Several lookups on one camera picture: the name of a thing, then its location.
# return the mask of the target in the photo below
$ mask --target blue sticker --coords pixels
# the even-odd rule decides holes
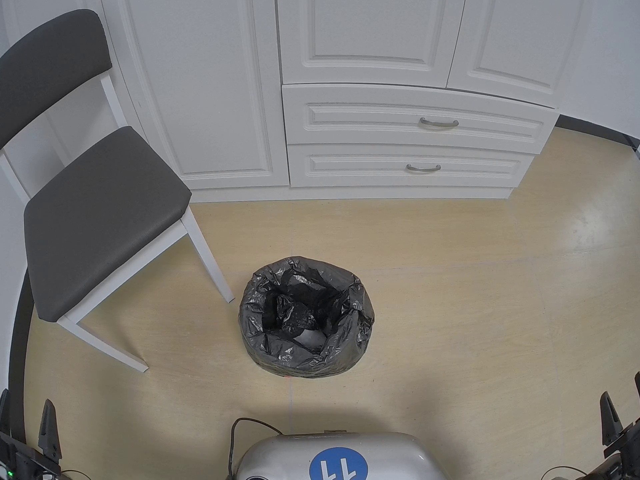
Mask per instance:
[[[369,466],[364,457],[351,448],[322,450],[311,461],[311,480],[365,480]]]

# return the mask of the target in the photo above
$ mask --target gray chair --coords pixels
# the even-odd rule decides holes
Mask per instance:
[[[109,69],[100,18],[88,9],[48,21],[14,44],[0,58],[0,168],[26,202],[24,240],[39,318],[146,371],[144,361],[101,340],[80,320],[187,234],[224,299],[234,296],[189,209],[190,190],[127,126]],[[28,200],[2,148],[96,76],[119,128]]]

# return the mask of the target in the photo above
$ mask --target waste bin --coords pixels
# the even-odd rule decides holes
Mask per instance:
[[[357,276],[300,256],[253,274],[238,322],[249,356],[277,375],[342,373],[367,350],[374,313]]]

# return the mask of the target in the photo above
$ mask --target silver drawer handle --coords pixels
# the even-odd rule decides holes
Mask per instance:
[[[413,167],[411,164],[406,165],[407,171],[416,171],[416,172],[436,172],[442,169],[440,164],[437,164],[436,167],[432,167],[431,169],[423,169],[422,167]]]
[[[455,128],[460,123],[457,119],[453,121],[453,123],[438,123],[437,121],[428,121],[424,117],[421,117],[420,124],[426,124],[427,126],[440,126],[441,128]]]

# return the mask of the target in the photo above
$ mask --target chair leg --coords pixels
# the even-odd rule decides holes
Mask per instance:
[[[193,246],[196,247],[196,251],[198,251],[200,259],[204,263],[204,267],[207,269],[207,272],[209,272],[209,275],[218,287],[222,297],[224,297],[227,302],[231,302],[234,299],[234,294],[231,292],[231,288],[229,288],[227,280],[223,276],[218,263],[216,263],[216,259],[213,258],[209,245],[207,245],[207,241],[204,240],[202,231],[200,231],[200,227],[191,212],[191,208],[187,207],[187,211],[184,213],[181,220],[182,224],[184,224],[184,227],[187,229],[187,233],[189,234],[189,238],[191,239]]]
[[[142,359],[139,359],[133,356],[129,352],[125,352],[124,350],[120,350],[119,348],[116,348],[112,345],[109,345],[108,343],[105,343],[100,338],[95,336],[92,332],[90,332],[82,324],[80,323],[75,324],[66,316],[60,317],[60,319],[58,320],[58,323],[62,325],[62,327],[64,327],[66,330],[71,332],[71,334],[75,334],[81,340],[86,341],[87,343],[89,343],[89,345],[96,347],[101,352],[104,352],[105,354],[110,355],[111,357],[117,359],[118,361],[121,361],[124,364],[131,366],[132,368],[135,368],[140,372],[145,372],[148,370],[149,366],[147,366],[147,363],[142,361]]]

